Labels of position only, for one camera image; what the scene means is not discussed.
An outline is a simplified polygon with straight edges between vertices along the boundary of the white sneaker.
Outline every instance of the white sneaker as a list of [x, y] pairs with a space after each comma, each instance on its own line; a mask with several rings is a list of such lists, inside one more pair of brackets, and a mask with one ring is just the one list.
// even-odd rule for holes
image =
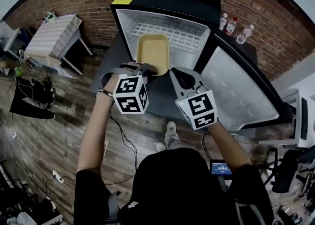
[[174, 131], [176, 132], [176, 123], [174, 121], [169, 121], [166, 127], [166, 131]]
[[157, 152], [165, 151], [166, 147], [163, 143], [157, 142], [155, 143]]

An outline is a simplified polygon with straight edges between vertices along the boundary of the refrigerator shelf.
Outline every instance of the refrigerator shelf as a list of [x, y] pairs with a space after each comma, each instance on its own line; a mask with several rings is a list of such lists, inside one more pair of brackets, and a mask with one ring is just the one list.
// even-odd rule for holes
[[193, 25], [169, 23], [166, 18], [143, 16], [132, 29], [132, 35], [163, 34], [170, 45], [198, 51], [202, 44], [202, 31]]

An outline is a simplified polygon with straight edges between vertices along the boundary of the red brick wall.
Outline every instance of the red brick wall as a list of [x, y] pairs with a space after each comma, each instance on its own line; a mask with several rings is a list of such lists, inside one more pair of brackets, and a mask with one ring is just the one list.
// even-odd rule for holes
[[[87, 42], [110, 45], [118, 32], [109, 4], [113, 0], [25, 0], [7, 18], [17, 27], [36, 27], [47, 11], [57, 15], [76, 13], [83, 20], [81, 32]], [[290, 70], [315, 48], [315, 25], [292, 0], [221, 0], [222, 12], [237, 16], [234, 36], [254, 24], [248, 42], [257, 48], [260, 69], [274, 80]]]

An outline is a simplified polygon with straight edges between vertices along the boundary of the power strip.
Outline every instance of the power strip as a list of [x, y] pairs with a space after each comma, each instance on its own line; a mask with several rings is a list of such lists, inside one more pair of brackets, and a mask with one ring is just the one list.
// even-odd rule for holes
[[61, 184], [64, 183], [64, 180], [59, 176], [59, 174], [55, 170], [53, 170], [53, 175]]

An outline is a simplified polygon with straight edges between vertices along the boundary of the black refrigerator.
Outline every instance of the black refrigerator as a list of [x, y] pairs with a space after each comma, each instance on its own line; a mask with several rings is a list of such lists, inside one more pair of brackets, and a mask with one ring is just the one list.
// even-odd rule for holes
[[131, 60], [144, 34], [164, 34], [170, 69], [199, 72], [229, 131], [287, 123], [290, 109], [259, 68], [218, 28], [221, 0], [114, 0], [116, 23]]

